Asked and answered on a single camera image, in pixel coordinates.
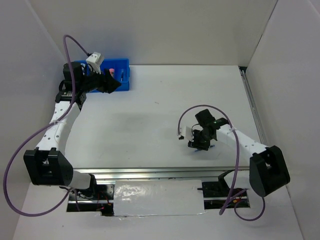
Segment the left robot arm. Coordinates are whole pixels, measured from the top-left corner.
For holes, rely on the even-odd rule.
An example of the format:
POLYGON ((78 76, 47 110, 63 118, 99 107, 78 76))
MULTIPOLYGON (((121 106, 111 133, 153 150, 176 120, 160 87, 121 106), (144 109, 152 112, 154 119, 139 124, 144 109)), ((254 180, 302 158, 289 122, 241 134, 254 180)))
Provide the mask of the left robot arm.
POLYGON ((60 82, 55 97, 55 109, 50 127, 33 150, 26 150, 23 160, 31 182, 36 186, 60 186, 80 190, 88 200, 97 197, 99 187, 90 173, 74 170, 65 156, 66 144, 72 126, 80 115, 86 94, 91 91, 113 93, 122 84, 117 81, 115 70, 105 68, 102 74, 86 73, 92 67, 80 62, 63 66, 64 80, 60 82))

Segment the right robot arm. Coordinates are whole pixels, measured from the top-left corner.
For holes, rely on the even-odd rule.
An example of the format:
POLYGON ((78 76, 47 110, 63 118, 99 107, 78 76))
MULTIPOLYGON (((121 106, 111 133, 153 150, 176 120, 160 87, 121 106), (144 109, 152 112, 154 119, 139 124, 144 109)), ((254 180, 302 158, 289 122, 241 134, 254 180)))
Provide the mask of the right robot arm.
POLYGON ((291 177, 282 150, 266 146, 229 125, 226 118, 214 118, 208 109, 195 115, 201 130, 185 127, 182 136, 188 139, 188 147, 208 151, 211 141, 221 142, 232 148, 249 164, 247 173, 238 173, 240 187, 253 190, 266 197, 287 185, 291 177))

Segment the dark blue gel pen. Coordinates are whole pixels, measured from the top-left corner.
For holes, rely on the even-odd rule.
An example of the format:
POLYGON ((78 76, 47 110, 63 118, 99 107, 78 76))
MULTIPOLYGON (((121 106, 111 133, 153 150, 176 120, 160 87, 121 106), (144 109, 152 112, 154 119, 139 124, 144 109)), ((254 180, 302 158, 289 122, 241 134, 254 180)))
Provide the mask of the dark blue gel pen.
POLYGON ((196 149, 196 150, 194 150, 194 152, 196 153, 196 152, 200 152, 200 151, 208 151, 208 150, 210 150, 211 148, 214 148, 215 147, 215 145, 213 144, 213 145, 210 145, 208 148, 205 148, 205 149, 196 149))

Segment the pink capped marker tube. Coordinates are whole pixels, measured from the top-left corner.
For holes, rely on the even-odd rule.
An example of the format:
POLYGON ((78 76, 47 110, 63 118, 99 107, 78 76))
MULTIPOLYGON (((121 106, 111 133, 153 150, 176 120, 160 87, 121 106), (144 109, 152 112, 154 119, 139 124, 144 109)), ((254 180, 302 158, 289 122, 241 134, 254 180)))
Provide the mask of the pink capped marker tube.
POLYGON ((115 77, 115 69, 114 68, 110 68, 109 73, 113 78, 115 77))

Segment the black gel pen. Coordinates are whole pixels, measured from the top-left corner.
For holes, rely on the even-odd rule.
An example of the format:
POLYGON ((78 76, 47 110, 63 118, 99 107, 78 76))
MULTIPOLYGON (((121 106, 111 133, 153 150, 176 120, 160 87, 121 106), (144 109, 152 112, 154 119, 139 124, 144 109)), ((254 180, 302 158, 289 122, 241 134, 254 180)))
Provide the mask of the black gel pen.
POLYGON ((124 81, 124 78, 125 78, 125 70, 122 69, 122 70, 121 70, 121 78, 120 78, 120 81, 123 82, 123 81, 124 81))

